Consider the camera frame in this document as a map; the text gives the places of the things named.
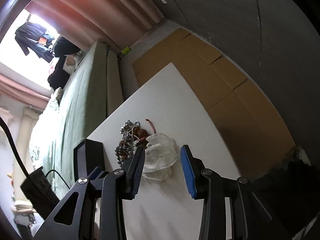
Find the black square jewelry box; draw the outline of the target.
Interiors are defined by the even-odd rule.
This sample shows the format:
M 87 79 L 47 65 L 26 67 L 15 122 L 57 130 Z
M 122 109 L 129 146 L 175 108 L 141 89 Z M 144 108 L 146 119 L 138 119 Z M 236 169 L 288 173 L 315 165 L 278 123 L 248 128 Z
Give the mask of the black square jewelry box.
M 101 166 L 104 170 L 104 146 L 102 142 L 91 139 L 84 139 L 73 150 L 74 180 L 88 175 L 97 167 Z

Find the white organza pouch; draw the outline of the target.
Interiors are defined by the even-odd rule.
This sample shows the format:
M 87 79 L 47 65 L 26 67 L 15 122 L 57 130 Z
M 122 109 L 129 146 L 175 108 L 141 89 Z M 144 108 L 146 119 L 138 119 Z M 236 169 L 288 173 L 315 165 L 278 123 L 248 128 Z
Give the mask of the white organza pouch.
M 174 139 L 164 133 L 155 133 L 146 138 L 143 177 L 148 180 L 166 181 L 171 177 L 171 167 L 178 159 Z

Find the green white duvet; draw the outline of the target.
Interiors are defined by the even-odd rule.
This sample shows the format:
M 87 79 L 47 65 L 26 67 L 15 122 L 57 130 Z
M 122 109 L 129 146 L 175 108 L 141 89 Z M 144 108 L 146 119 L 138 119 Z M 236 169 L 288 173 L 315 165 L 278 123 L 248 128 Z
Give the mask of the green white duvet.
M 54 167 L 56 139 L 60 126 L 60 101 L 63 89 L 57 88 L 48 101 L 42 114 L 36 122 L 29 141 L 29 155 L 33 169 L 43 168 L 47 173 Z

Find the green object on floor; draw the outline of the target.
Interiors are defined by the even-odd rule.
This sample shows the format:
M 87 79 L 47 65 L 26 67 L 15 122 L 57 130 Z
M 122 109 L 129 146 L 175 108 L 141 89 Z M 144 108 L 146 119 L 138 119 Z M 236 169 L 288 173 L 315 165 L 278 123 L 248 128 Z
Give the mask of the green object on floor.
M 130 51 L 131 51 L 131 48 L 130 47 L 126 47 L 121 51 L 121 54 L 122 55 L 127 55 Z

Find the bed with green sheet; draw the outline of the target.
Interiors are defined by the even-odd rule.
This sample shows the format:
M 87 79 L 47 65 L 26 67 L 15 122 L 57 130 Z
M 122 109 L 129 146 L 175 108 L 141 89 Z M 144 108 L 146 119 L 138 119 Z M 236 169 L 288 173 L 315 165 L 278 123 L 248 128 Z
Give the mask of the bed with green sheet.
M 117 54 L 95 41 L 84 53 L 63 89 L 60 126 L 48 181 L 62 199 L 74 184 L 73 150 L 122 103 Z

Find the pink curtain right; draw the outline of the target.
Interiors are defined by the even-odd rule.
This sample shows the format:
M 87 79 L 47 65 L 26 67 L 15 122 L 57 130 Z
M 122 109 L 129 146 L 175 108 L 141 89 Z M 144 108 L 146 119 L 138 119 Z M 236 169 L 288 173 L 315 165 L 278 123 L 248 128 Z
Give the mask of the pink curtain right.
M 32 0 L 25 9 L 82 50 L 99 40 L 116 53 L 164 17 L 152 0 Z

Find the dark hanging clothes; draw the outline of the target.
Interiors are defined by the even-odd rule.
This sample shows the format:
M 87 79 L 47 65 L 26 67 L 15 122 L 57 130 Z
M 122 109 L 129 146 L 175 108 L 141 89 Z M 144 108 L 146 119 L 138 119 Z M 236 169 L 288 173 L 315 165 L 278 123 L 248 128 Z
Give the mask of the dark hanging clothes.
M 40 59 L 50 63 L 54 57 L 50 46 L 55 40 L 47 29 L 40 24 L 25 22 L 15 31 L 15 40 L 24 52 L 29 55 L 31 49 Z

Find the pink curtain left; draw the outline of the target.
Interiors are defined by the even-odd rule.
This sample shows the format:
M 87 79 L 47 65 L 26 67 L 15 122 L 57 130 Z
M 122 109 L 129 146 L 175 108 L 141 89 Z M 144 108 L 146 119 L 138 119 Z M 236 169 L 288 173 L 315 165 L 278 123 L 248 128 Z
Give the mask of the pink curtain left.
M 45 109 L 52 92 L 49 92 L 49 94 L 38 93 L 1 74 L 1 94 L 25 105 Z

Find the pink curtain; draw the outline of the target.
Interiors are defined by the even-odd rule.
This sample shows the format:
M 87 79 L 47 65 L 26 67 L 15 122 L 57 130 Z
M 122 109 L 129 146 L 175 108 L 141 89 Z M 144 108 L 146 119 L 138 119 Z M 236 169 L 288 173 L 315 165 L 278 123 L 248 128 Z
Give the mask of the pink curtain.
M 38 93 L 1 74 L 1 94 L 25 105 L 45 109 L 52 92 L 49 92 L 49 94 Z
M 82 50 L 99 40 L 116 53 L 164 17 L 152 0 L 32 0 L 25 9 Z

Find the beige headboard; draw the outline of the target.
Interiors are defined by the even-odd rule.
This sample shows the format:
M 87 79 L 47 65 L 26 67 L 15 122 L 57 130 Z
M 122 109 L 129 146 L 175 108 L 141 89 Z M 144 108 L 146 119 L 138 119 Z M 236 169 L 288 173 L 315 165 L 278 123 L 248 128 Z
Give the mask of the beige headboard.
M 32 130 L 39 119 L 39 114 L 32 111 L 29 108 L 25 108 L 20 129 L 16 141 L 16 147 L 22 163 L 24 164 L 25 168 L 27 169 L 28 173 L 34 171 L 33 164 L 31 162 L 31 157 L 29 154 L 29 141 L 31 137 Z M 12 181 L 13 181 L 13 189 L 14 189 L 14 198 L 15 201 L 22 200 L 27 201 L 27 198 L 23 194 L 20 186 L 25 180 L 25 175 L 22 172 L 20 166 L 18 165 L 17 161 L 14 161 L 14 170 L 12 173 Z

